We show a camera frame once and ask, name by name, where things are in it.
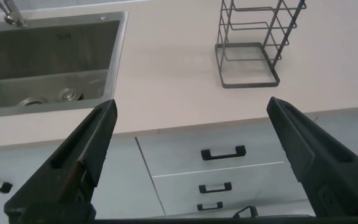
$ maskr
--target cabinet door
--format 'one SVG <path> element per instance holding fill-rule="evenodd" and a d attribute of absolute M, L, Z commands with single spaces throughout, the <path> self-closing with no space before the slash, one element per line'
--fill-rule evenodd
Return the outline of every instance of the cabinet door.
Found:
<path fill-rule="evenodd" d="M 58 146 L 0 151 L 0 179 L 13 184 L 0 194 L 0 223 L 7 223 L 3 206 Z M 141 218 L 164 215 L 135 139 L 113 139 L 92 204 L 96 218 Z"/>
<path fill-rule="evenodd" d="M 92 204 L 97 219 L 165 215 L 134 138 L 110 143 Z"/>
<path fill-rule="evenodd" d="M 358 155 L 358 111 L 323 115 L 316 123 Z"/>

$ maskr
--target gray cabinet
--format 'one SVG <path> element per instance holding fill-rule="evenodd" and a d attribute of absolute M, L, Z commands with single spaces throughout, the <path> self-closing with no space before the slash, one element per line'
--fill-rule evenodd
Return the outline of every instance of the gray cabinet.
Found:
<path fill-rule="evenodd" d="M 0 179 L 13 184 L 0 194 L 0 223 L 7 223 L 4 203 L 26 182 L 57 146 L 0 151 Z M 142 154 L 134 138 L 113 139 L 92 204 L 96 218 L 140 218 L 164 215 Z"/>
<path fill-rule="evenodd" d="M 139 138 L 139 145 L 167 215 L 307 198 L 269 121 L 145 136 Z M 215 160 L 205 160 L 201 155 L 205 149 L 214 157 L 235 154 L 236 146 L 245 146 L 246 154 Z M 208 191 L 230 190 L 202 194 L 200 185 Z"/>

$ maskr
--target metal wire rack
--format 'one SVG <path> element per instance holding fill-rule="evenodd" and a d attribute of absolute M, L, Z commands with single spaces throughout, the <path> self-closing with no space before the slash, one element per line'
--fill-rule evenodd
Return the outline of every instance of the metal wire rack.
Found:
<path fill-rule="evenodd" d="M 278 0 L 276 7 L 265 6 L 265 7 L 236 7 L 235 0 L 222 0 L 221 4 L 221 16 L 219 20 L 218 39 L 215 45 L 216 61 L 218 63 L 219 76 L 223 88 L 255 88 L 255 87 L 274 87 L 280 83 L 275 66 L 277 61 L 282 59 L 281 52 L 284 46 L 290 45 L 288 36 L 293 29 L 296 29 L 296 19 L 301 10 L 306 9 L 305 0 L 299 0 L 296 7 L 288 7 L 284 0 Z M 235 13 L 247 13 L 247 12 L 258 12 L 258 11 L 272 11 L 273 17 L 268 24 L 265 21 L 259 22 L 232 22 L 232 16 Z M 290 23 L 287 26 L 283 26 L 282 22 L 278 18 L 278 12 L 283 11 L 288 13 L 290 16 Z M 273 30 L 281 30 L 283 38 L 281 42 L 276 41 L 273 36 Z M 240 31 L 240 30 L 267 30 L 265 39 L 263 42 L 229 42 L 229 31 Z M 246 48 L 254 47 L 260 49 L 263 58 L 229 58 L 226 54 L 226 50 L 230 48 Z M 277 53 L 274 57 L 269 57 L 266 47 L 275 47 Z M 223 62 L 224 61 L 266 61 L 273 77 L 274 82 L 258 82 L 258 83 L 225 83 L 223 78 Z"/>

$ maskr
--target stainless steel sink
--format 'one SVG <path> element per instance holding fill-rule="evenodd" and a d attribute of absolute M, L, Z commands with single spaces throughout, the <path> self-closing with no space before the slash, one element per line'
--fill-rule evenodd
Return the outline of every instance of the stainless steel sink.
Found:
<path fill-rule="evenodd" d="M 0 23 L 0 116 L 111 99 L 127 12 Z"/>

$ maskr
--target sink drain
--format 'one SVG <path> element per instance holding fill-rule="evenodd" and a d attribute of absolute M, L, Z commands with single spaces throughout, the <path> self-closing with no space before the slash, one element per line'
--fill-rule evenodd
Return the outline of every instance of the sink drain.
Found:
<path fill-rule="evenodd" d="M 58 94 L 57 98 L 64 102 L 64 101 L 76 101 L 81 100 L 83 97 L 82 93 L 77 92 L 73 88 L 66 88 Z"/>
<path fill-rule="evenodd" d="M 30 97 L 21 101 L 18 106 L 30 106 L 48 103 L 48 100 L 44 97 Z"/>

